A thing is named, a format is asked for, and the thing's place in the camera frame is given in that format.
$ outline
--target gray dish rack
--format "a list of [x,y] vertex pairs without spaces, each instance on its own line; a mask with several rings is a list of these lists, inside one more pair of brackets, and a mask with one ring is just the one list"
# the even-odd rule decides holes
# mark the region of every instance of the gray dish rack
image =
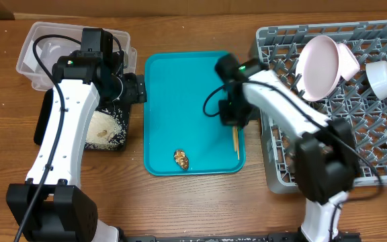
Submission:
[[[296,89],[300,77],[295,76],[298,57],[312,38],[325,35],[346,44],[361,65],[350,81],[341,79],[328,97],[310,106],[331,118],[344,118],[351,123],[356,137],[356,149],[382,175],[387,185],[387,98],[380,101],[368,85],[366,63],[387,61],[387,20],[338,24],[309,24],[259,28],[250,55],[269,64],[282,83],[302,97]],[[278,125],[261,113],[262,151],[269,189],[275,193],[297,192],[294,174],[290,169],[290,140]],[[361,177],[355,186],[377,183],[368,167],[361,166]]]

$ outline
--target blue tray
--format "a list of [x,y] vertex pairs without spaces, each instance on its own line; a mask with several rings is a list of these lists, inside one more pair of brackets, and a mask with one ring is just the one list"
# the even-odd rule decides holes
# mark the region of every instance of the blue tray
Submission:
[[[207,96],[222,85],[214,71],[227,52],[155,54],[146,62],[147,102],[144,104],[144,166],[153,175],[234,173],[245,164],[245,141],[239,131],[240,160],[234,152],[232,127],[202,112]],[[217,93],[207,111],[218,111]],[[174,161],[175,150],[189,158],[184,171]]]

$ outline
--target clear plastic container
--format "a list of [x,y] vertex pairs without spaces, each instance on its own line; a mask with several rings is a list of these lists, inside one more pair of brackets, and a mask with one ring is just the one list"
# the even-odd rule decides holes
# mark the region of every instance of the clear plastic container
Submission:
[[[60,34],[81,41],[83,28],[87,26],[76,26],[70,24],[55,24],[48,22],[36,22],[32,25],[30,32],[26,36],[24,45],[21,48],[19,59],[16,64],[16,71],[25,75],[32,81],[32,87],[38,91],[46,91],[53,87],[52,81],[36,62],[32,54],[32,44],[34,41],[47,34]],[[130,46],[130,35],[127,32],[104,29],[113,34],[122,46],[122,50],[128,55],[128,66],[125,73],[135,73],[137,51]],[[51,71],[54,63],[60,56],[66,56],[74,50],[79,50],[80,45],[61,38],[49,38],[40,41],[37,45],[37,53],[43,64]],[[118,45],[113,43],[113,50],[118,51]]]

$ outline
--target wooden table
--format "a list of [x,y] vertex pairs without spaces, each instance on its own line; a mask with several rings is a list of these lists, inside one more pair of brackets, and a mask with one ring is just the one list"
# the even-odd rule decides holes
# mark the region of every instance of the wooden table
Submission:
[[[381,13],[309,13],[210,17],[129,17],[52,19],[130,33],[138,51],[137,73],[158,52],[227,50],[242,61],[256,29],[263,26],[356,22],[387,19]],[[5,203],[8,184],[22,183],[39,147],[32,137],[44,93],[15,71],[20,48],[34,21],[0,22],[0,241],[17,231]],[[154,177],[143,165],[142,105],[133,109],[128,146],[123,153],[89,152],[83,156],[82,189],[96,202],[99,217],[127,235],[263,235],[295,231],[304,218],[301,194],[273,194],[267,189],[259,127],[245,129],[247,162],[232,175]],[[374,188],[358,188],[363,196]],[[348,204],[339,228],[360,232],[364,241],[387,241],[387,190],[373,201]]]

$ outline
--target cable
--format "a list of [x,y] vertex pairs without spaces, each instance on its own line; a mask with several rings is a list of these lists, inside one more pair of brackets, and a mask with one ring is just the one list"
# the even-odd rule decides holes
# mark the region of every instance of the cable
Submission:
[[114,37],[113,36],[113,40],[114,41],[116,41],[116,44],[118,44],[118,46],[119,46],[119,69],[118,69],[118,71],[116,71],[116,73],[114,73],[114,75],[115,76],[117,76],[118,75],[118,73],[119,73],[119,71],[120,71],[120,67],[122,67],[122,65],[124,64],[124,61],[123,61],[123,58],[122,58],[122,47],[120,46],[120,42],[119,42],[119,40],[116,38],[116,37]]
[[[219,115],[219,112],[215,113],[215,114],[207,114],[206,113],[206,105],[207,105],[207,102],[210,100],[210,98],[212,98],[213,95],[215,95],[218,91],[220,91],[221,89],[224,89],[225,86],[227,85],[232,85],[232,84],[235,84],[235,83],[240,83],[240,82],[232,82],[232,83],[228,83],[228,84],[224,84],[222,86],[220,86],[218,89],[214,90],[205,100],[204,102],[204,105],[203,105],[203,112],[206,116],[208,117],[215,117],[217,115]],[[337,213],[337,209],[341,209],[341,205],[344,204],[344,203],[348,203],[348,202],[357,202],[357,201],[366,201],[366,200],[371,200],[371,199],[374,199],[376,197],[378,197],[380,194],[382,194],[383,192],[383,181],[382,181],[382,178],[380,177],[380,174],[377,172],[376,168],[374,168],[367,160],[365,160],[365,158],[363,158],[355,149],[353,149],[352,147],[350,147],[348,144],[344,143],[339,137],[335,136],[332,132],[330,132],[329,130],[327,130],[324,126],[320,125],[318,122],[314,121],[308,114],[306,114],[300,107],[298,107],[285,93],[283,93],[282,91],[280,91],[279,89],[277,89],[276,87],[270,85],[270,84],[266,84],[266,83],[263,83],[263,82],[260,82],[260,81],[251,81],[251,80],[244,80],[242,81],[241,83],[252,83],[252,84],[258,84],[258,85],[262,85],[264,87],[267,87],[267,88],[270,88],[272,91],[276,91],[277,93],[279,93],[284,99],[286,99],[286,101],[288,101],[301,115],[303,115],[309,122],[311,122],[313,125],[315,125],[316,127],[318,127],[321,131],[325,132],[327,135],[329,135],[334,141],[340,143],[341,145],[343,145],[346,149],[348,149],[349,151],[351,151],[353,154],[355,154],[368,168],[371,169],[372,173],[374,176],[377,177],[377,180],[378,180],[378,185],[377,185],[377,191],[376,193],[370,195],[370,196],[365,196],[365,197],[361,197],[361,198],[350,198],[350,199],[347,199],[346,201],[344,202],[340,202],[338,203],[336,206],[335,206],[335,209],[334,209],[334,212],[333,212],[333,215],[332,215],[332,219],[331,219],[331,225],[330,225],[330,229],[329,229],[329,241],[331,242],[333,240],[333,227],[334,227],[334,219],[335,219],[335,215]]]
[[49,173],[49,171],[50,171],[50,169],[52,167],[53,157],[54,157],[54,154],[56,152],[56,148],[58,146],[60,134],[62,132],[62,126],[64,124],[65,112],[66,112],[66,110],[65,110],[64,95],[62,94],[62,91],[60,90],[59,84],[58,84],[58,82],[56,80],[53,79],[52,74],[44,66],[43,62],[40,60],[40,57],[37,54],[37,43],[39,43],[39,41],[41,41],[41,40],[43,40],[45,38],[63,38],[63,39],[66,39],[66,40],[71,40],[73,42],[76,42],[77,44],[81,44],[80,41],[78,41],[78,40],[76,40],[74,38],[70,38],[70,37],[67,37],[67,36],[61,36],[61,35],[58,35],[58,34],[49,34],[49,35],[45,35],[45,36],[41,36],[41,37],[37,38],[34,41],[34,44],[32,45],[32,52],[34,53],[35,59],[37,60],[38,64],[43,69],[43,71],[47,74],[48,78],[50,78],[50,80],[53,82],[53,85],[54,85],[54,87],[56,88],[56,90],[57,90],[57,92],[59,94],[60,110],[61,110],[61,112],[60,112],[58,130],[56,131],[56,136],[54,137],[53,146],[52,146],[52,149],[50,151],[50,154],[49,154],[49,157],[48,157],[48,160],[47,160],[47,164],[46,164],[46,166],[44,168],[43,176],[41,177],[41,180],[40,180],[40,183],[38,184],[37,190],[35,191],[34,196],[31,199],[30,205],[26,209],[24,218],[22,219],[22,221],[21,221],[21,223],[19,225],[19,229],[17,230],[16,236],[14,238],[14,242],[18,242],[20,240],[22,232],[25,229],[26,223],[27,223],[29,217],[31,216],[32,209],[34,209],[35,203],[37,203],[38,196],[40,195],[40,191],[41,191],[41,189],[42,189],[42,187],[44,185],[44,182],[46,181],[47,175],[48,175],[48,173]]

